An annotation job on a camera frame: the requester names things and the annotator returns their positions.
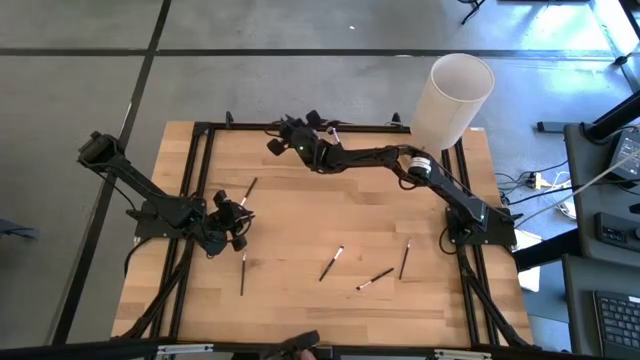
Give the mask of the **black keyboard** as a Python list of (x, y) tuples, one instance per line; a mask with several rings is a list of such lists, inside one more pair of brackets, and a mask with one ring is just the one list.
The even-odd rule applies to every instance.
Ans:
[(595, 291), (593, 300), (602, 355), (640, 360), (640, 296)]

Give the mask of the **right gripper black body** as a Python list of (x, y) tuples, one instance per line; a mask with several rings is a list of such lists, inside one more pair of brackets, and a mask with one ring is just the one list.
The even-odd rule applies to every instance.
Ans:
[(278, 133), (266, 132), (272, 139), (267, 142), (267, 148), (275, 155), (280, 156), (286, 150), (293, 149), (299, 156), (303, 164), (313, 172), (317, 173), (340, 173), (346, 170), (346, 165), (340, 163), (340, 158), (330, 159), (330, 151), (338, 150), (340, 146), (322, 139), (317, 134), (317, 129), (326, 126), (334, 127), (336, 121), (329, 121), (322, 118), (316, 110), (311, 110), (305, 116), (306, 126), (304, 128), (293, 129), (290, 139), (279, 137), (279, 125), (283, 121), (289, 121), (290, 115), (286, 115), (275, 122), (278, 126)]

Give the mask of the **black monitor stand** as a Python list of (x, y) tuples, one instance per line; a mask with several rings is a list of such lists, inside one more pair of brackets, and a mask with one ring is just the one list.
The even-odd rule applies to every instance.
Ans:
[(602, 140), (640, 118), (640, 90), (601, 116), (584, 133), (592, 140)]

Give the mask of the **white shade wooden base lamp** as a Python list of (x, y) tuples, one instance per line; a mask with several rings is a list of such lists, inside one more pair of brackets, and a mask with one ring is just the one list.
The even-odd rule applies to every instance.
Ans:
[(494, 85), (491, 68), (480, 58), (453, 53), (437, 59), (415, 107), (411, 144), (427, 152), (454, 146)]

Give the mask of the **black support beam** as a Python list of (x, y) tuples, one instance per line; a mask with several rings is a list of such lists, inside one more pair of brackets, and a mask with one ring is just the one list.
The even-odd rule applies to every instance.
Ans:
[(530, 270), (560, 260), (564, 255), (583, 255), (578, 229), (559, 234), (543, 240), (533, 246), (517, 250), (513, 253), (518, 272)]

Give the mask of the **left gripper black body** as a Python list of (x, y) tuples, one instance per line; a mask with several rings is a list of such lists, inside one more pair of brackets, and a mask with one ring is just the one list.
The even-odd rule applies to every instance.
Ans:
[(246, 232), (240, 232), (238, 219), (247, 215), (236, 213), (236, 202), (229, 199), (224, 190), (216, 192), (213, 202), (217, 210), (206, 218), (204, 251), (207, 254), (220, 254), (228, 243), (236, 252), (244, 250), (247, 246)]

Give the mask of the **grey electronic box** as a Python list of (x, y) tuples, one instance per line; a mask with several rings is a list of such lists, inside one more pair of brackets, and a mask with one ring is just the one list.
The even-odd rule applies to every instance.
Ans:
[(612, 139), (609, 166), (624, 160), (607, 177), (612, 180), (640, 179), (640, 132), (625, 130)]

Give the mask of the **power strip with plugs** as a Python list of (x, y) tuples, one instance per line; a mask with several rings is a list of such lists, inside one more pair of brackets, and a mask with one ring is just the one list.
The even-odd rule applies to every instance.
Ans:
[(553, 184), (545, 180), (539, 172), (529, 172), (525, 179), (525, 185), (532, 190), (553, 187)]

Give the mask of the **black electronic device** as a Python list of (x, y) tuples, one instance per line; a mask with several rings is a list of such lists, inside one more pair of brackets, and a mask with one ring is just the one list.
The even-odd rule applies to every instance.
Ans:
[(600, 212), (595, 215), (595, 233), (601, 242), (640, 251), (640, 222)]

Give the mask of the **black chair base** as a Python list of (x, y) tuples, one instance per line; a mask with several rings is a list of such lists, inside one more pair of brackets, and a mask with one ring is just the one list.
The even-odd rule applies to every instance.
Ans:
[(470, 6), (470, 11), (462, 19), (461, 25), (464, 26), (479, 10), (486, 0), (457, 0), (459, 3)]

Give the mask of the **white paper sheet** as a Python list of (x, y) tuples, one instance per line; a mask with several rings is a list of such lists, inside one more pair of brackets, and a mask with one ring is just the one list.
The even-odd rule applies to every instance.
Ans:
[[(515, 230), (516, 245), (514, 252), (523, 250), (542, 242), (542, 237), (524, 230)], [(519, 284), (522, 289), (537, 293), (540, 288), (540, 267), (534, 267), (518, 274)]]

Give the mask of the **black aluminium frame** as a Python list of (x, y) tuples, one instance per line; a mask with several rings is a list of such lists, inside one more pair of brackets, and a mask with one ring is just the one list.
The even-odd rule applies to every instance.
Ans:
[[(156, 355), (161, 345), (213, 344), (212, 352), (261, 355), (269, 346), (317, 330), (319, 357), (344, 355), (435, 358), (435, 349), (486, 352), (493, 360), (606, 360), (549, 352), (518, 339), (513, 345), (481, 343), (466, 315), (483, 304), (489, 279), (470, 279), (454, 255), (437, 249), (445, 206), (428, 190), (404, 191), (392, 175), (366, 171), (364, 188), (385, 196), (379, 207), (342, 208), (310, 202), (320, 179), (296, 185), (281, 177), (300, 163), (292, 153), (274, 157), (266, 147), (272, 124), (212, 123), (209, 161), (234, 158), (258, 178), (251, 196), (257, 213), (250, 230), (250, 267), (240, 296), (241, 272), (233, 256), (198, 260), (199, 288), (187, 292), (180, 338), (116, 337), (108, 341), (0, 351), (0, 360), (125, 360)], [(397, 225), (415, 251), (402, 280), (383, 277), (357, 291), (371, 261), (347, 256), (336, 274), (319, 282), (331, 245), (367, 245), (377, 228)]]

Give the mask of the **grey desk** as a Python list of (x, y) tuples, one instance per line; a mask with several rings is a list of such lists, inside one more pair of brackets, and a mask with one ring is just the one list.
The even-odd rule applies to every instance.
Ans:
[(571, 344), (581, 355), (600, 356), (596, 291), (640, 296), (640, 252), (600, 241), (595, 217), (610, 214), (640, 223), (640, 185), (631, 192), (593, 184), (574, 196), (579, 256), (562, 259), (568, 296)]

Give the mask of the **silver metal bracket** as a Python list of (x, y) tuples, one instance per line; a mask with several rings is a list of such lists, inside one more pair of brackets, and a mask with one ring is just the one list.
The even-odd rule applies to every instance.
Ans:
[(207, 353), (214, 350), (213, 344), (171, 344), (157, 348), (157, 356), (173, 356), (180, 354)]
[(437, 360), (493, 360), (490, 353), (456, 349), (435, 349), (434, 357)]

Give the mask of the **angled makeup brush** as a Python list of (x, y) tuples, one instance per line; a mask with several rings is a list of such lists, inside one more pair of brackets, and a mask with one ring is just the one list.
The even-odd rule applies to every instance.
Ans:
[(375, 283), (376, 281), (378, 281), (378, 280), (382, 279), (383, 277), (385, 277), (385, 276), (389, 275), (389, 274), (390, 274), (390, 273), (392, 273), (393, 271), (394, 271), (394, 268), (393, 268), (393, 267), (392, 267), (392, 268), (389, 268), (389, 269), (386, 269), (385, 271), (383, 271), (383, 272), (381, 272), (381, 273), (379, 273), (379, 274), (375, 275), (373, 278), (371, 278), (371, 279), (367, 280), (366, 282), (364, 282), (364, 283), (362, 283), (362, 284), (360, 284), (360, 285), (356, 286), (356, 290), (357, 290), (357, 291), (362, 290), (363, 288), (365, 288), (365, 287), (367, 287), (367, 286), (369, 286), (369, 285), (371, 285), (371, 284)]

